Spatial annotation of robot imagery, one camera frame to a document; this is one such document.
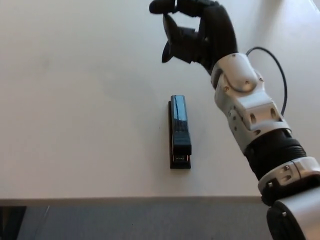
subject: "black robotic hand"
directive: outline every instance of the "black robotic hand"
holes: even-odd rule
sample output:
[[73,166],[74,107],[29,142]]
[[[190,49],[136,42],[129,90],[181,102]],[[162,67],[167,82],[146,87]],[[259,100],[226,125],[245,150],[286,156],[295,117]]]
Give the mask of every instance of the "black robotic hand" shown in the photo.
[[[226,9],[210,0],[154,0],[149,6],[152,14],[163,14],[163,26],[168,38],[162,62],[176,57],[184,62],[201,64],[211,75],[216,62],[237,53],[234,27]],[[179,27],[169,13],[181,12],[200,17],[199,30]]]

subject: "white table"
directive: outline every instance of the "white table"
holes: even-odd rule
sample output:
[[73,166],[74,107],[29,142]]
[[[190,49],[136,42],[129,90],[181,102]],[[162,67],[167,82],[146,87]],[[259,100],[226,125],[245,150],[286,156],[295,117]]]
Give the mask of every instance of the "white table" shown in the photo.
[[[0,205],[133,198],[258,201],[254,174],[200,65],[161,64],[150,0],[0,3]],[[288,81],[285,118],[320,159],[320,15],[307,0],[221,0],[242,52],[259,45]],[[174,16],[179,25],[199,20]],[[252,64],[281,108],[273,60]],[[167,103],[186,97],[191,170],[170,170]]]

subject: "robotic hand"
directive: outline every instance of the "robotic hand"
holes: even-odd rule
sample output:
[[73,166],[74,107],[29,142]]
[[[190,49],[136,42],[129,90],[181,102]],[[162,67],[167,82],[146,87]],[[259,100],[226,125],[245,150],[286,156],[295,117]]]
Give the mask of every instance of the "robotic hand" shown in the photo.
[[[320,165],[307,156],[264,89],[263,77],[239,53],[225,8],[210,0],[154,0],[168,38],[162,62],[197,62],[211,75],[215,103],[225,114],[250,168],[274,240],[320,239]],[[199,30],[179,27],[168,15],[200,17]]]

